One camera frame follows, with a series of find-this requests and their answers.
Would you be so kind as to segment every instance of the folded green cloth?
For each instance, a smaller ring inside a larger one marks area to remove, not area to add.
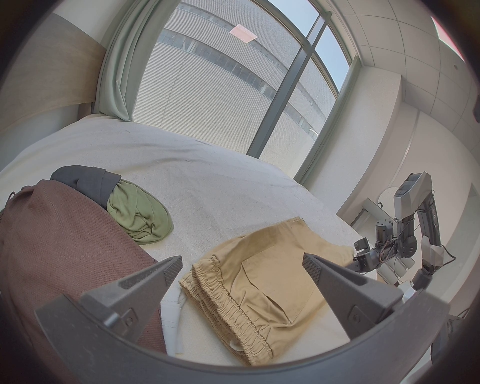
[[[139,244],[162,240],[173,230],[163,204],[130,181],[117,183],[108,198],[107,211]]]

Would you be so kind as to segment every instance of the tan pants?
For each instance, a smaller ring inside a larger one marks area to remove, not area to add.
[[[339,265],[353,261],[353,248],[330,244],[296,217],[220,244],[180,285],[235,356],[267,364],[325,302],[302,267],[304,252]]]

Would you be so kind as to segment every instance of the dark gray garment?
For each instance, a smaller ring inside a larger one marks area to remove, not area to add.
[[[70,165],[58,168],[52,173],[50,180],[59,181],[76,189],[101,205],[103,209],[107,209],[108,198],[120,178],[120,175],[107,172],[103,168]]]

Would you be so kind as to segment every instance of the curtain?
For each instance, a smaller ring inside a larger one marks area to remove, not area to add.
[[[317,140],[315,140],[315,143],[313,143],[313,146],[305,158],[305,161],[293,178],[297,183],[303,185],[310,175],[312,169],[318,163],[318,160],[328,144],[328,140],[330,137],[332,137],[332,134],[335,131],[335,126],[340,118],[340,115],[342,114],[345,104],[348,101],[348,96],[350,95],[355,82],[357,81],[360,68],[360,59],[358,56],[355,56],[350,68],[348,69],[342,88],[338,93],[338,97],[336,98],[333,108],[330,111],[330,114],[328,115],[327,120],[325,121],[325,124],[317,137]]]
[[[138,89],[155,42],[180,0],[134,0],[107,48],[95,112],[132,121]]]

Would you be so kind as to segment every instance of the white bed sheet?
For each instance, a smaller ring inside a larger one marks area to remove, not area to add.
[[[360,238],[304,187],[268,163],[103,115],[88,116],[22,151],[0,172],[0,204],[10,192],[48,180],[57,168],[72,164],[121,174],[167,207],[173,232],[143,249],[157,260],[182,255],[184,267],[177,280],[223,241],[295,216],[331,243],[352,246]],[[184,353],[177,357],[240,365],[189,301],[181,310],[179,334]],[[347,342],[347,335],[325,305],[308,331],[274,362],[313,356]]]

